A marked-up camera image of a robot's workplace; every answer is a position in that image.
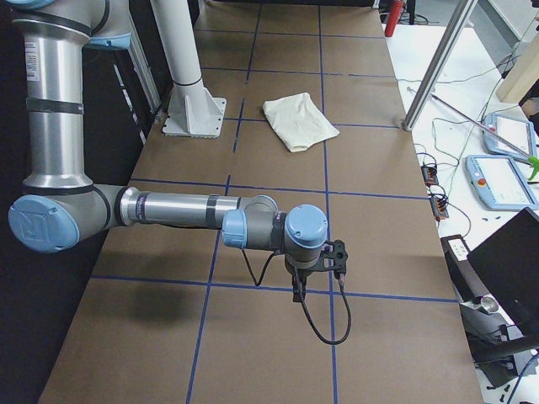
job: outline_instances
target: red object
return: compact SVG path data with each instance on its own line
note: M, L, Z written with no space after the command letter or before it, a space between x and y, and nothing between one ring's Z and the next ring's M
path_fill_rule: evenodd
M395 32L395 26L398 23L398 19L401 18L401 12L403 11L404 1L394 0L391 5L391 11L389 12L389 19L386 24L386 37L392 37Z

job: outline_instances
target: grid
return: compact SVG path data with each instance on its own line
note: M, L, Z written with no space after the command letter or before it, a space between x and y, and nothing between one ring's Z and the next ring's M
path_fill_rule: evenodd
M359 73L353 73L353 72L326 72L324 71L324 65L323 65L323 39L324 38L351 38L351 39L363 39L363 40L385 40L383 37L378 35L368 36L368 35L323 35L323 23L322 23L322 11L321 7L317 7L317 15L318 15L318 33L317 34L298 34L298 33L282 33L282 32L267 32L267 31L260 31L260 20L261 20L261 14L263 11L263 4L260 4L258 6L258 12L256 17L256 25L254 30L226 30L226 29L196 29L196 32L204 32L204 33L236 33L236 34L249 34L253 36L253 42L251 44L250 48L250 57L248 60L248 68L242 69L242 68L227 68L227 67L215 67L215 66L204 66L202 65L202 70L204 71L234 71L234 72L244 72L245 73L245 83L246 85L249 83L249 81L252 79L251 73L290 73L290 74L299 74L299 75L309 75L309 76L318 76L319 77L319 83L320 83L320 92L321 92L321 110L323 113L326 113L326 103L327 103L327 94L326 94L326 86L325 86L325 80L327 77L342 77L342 76L349 76L349 77L371 77L371 78L389 78L393 79L392 85L397 88L397 81L395 80L394 75L388 76L388 75L372 75L372 74L359 74ZM318 38L318 49L319 49L319 72L297 72L297 71L280 71L280 70L259 70L253 68L253 60L254 60L254 54L256 50L257 45L257 38L259 35L289 35L289 36L306 36L306 37L313 37ZM381 42L380 46L385 48L385 42ZM243 97L241 99L241 105L239 108L239 114L237 117L226 117L226 121L230 121L231 123L236 123L233 143L232 143L232 154L233 156L237 155L238 148L241 146L242 143L242 136L241 136L241 129L242 124L245 122L265 122L265 120L262 119L255 119L255 118L249 118L246 117L245 110L246 110L246 102L247 99ZM346 122L333 122L333 125L337 127L359 127L359 128L372 128L375 129L397 129L396 125L392 125L392 123L387 122L386 124L362 124L362 123L346 123ZM233 189L241 190L241 189L254 189L254 190L260 190L260 191L278 191L283 193L302 193L305 195L309 194L318 194L324 197L325 200L325 212L326 216L328 217L328 239L332 239L332 206L331 206L331 197L333 196L348 196L353 198L360 198L360 199L380 199L380 200L409 200L409 201L416 201L415 203L418 204L426 204L426 201L428 198L426 196L421 195L413 195L413 194L392 194L392 193L374 193L374 192L360 192L360 191L340 191L337 189L332 189L332 184L330 181L329 176L329 167L328 162L333 158L336 159L338 157L331 156L328 143L326 141L322 144L323 147L323 187L320 189L310 189L310 188L292 188L292 187L273 187L273 186L264 186L264 185L253 185L253 184L241 184L241 183L234 183L233 182L233 176L232 174L227 175L227 180L225 183L222 182L204 182L204 181L182 181L182 180L171 180L171 179L160 179L160 178L153 178L151 176L145 176L143 172L138 172L136 176L134 176L131 180L133 182L138 183L148 183L148 184L167 184L172 186L190 186L194 188L198 187L215 187L219 188L223 191L224 195L229 195L229 192ZM205 328L207 326L207 313L208 313L208 307L211 301L212 292L215 290L257 290L257 291L264 291L264 292L275 292L275 293L287 293L290 294L292 292L292 288L287 287L280 287L280 286L268 286L263 285L259 287L255 287L253 285L249 284L241 284L241 283L227 283L227 282L217 282L214 280L215 275L215 269L216 269L216 261L218 257L218 253L220 251L220 234L217 234L215 237L215 242L213 243L213 250L211 255L211 264L209 269L209 274L207 277L207 280L205 281L198 281L198 280L186 280L186 279L165 279L165 278L152 278L152 277L137 277L137 276L123 276L123 275L114 275L114 274L94 274L93 279L102 279L102 280L108 280L108 281L129 281L129 282L135 282L135 283L143 283L143 284L172 284L172 285L186 285L186 286L194 286L199 288L204 288L204 299L201 309L201 316L200 316L200 323L198 326L198 332L197 337L195 341L195 348L194 348L194 354L192 358L191 363L191 370L189 375L189 386L187 388L186 393L186 399L185 403L195 403L197 402L194 399L194 393L197 388L197 371L200 367L200 355L203 350L203 343L205 338ZM334 298L339 296L339 292L334 290L333 286L333 279L332 275L328 274L328 282L327 287L324 289L314 289L314 288L307 288L307 293L310 295L318 295L322 297L328 298L328 314L330 317L330 323L329 323L329 330L330 335L332 339L335 339L336 334L336 324L335 324L335 307L334 307ZM398 295L398 294L378 294L378 293L363 293L358 290L347 290L346 295L349 298L361 298L361 299L370 299L370 300L380 300L385 302L390 301L396 301L396 302L404 302L404 301L416 301L422 304L448 304L450 306L456 307L457 300L456 299L450 299L450 298L444 298L439 296L428 296L428 295ZM333 386L333 403L338 404L340 402L344 402L344 400L341 398L341 394L339 392L339 359L338 359L338 349L333 347L327 347L328 352L331 355L331 378L332 378L332 386Z

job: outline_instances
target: white cloth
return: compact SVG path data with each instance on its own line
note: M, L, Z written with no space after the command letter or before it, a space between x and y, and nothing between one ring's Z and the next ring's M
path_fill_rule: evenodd
M308 93L266 101L262 108L269 124L291 152L303 152L339 134Z

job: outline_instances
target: black screen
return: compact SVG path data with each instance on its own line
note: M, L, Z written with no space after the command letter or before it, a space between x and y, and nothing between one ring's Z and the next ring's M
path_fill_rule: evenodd
M539 217L521 210L468 261L522 333L539 333Z

